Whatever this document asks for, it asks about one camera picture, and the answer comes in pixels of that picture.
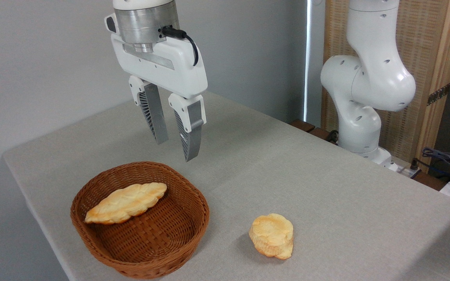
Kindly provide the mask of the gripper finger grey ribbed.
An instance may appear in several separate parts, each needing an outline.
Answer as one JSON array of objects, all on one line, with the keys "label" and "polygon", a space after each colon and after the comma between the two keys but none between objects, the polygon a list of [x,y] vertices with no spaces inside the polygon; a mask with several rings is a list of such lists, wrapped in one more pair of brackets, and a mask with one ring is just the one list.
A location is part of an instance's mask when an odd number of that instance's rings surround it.
[{"label": "gripper finger grey ribbed", "polygon": [[202,126],[207,123],[203,97],[184,98],[170,94],[168,102],[174,110],[185,160],[189,162],[198,156]]},{"label": "gripper finger grey ribbed", "polygon": [[158,87],[134,75],[130,76],[129,84],[134,102],[141,108],[157,144],[166,142],[168,132]]}]

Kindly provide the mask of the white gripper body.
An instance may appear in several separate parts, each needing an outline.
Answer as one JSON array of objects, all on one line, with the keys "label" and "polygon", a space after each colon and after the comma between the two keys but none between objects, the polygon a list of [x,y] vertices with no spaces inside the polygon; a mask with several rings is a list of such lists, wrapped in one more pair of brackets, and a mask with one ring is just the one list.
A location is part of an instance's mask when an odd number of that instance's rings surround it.
[{"label": "white gripper body", "polygon": [[197,45],[188,38],[166,37],[170,26],[150,29],[146,47],[125,42],[115,14],[105,17],[105,26],[111,33],[111,43],[120,67],[127,73],[146,80],[184,98],[202,94],[208,86],[205,66]]}]

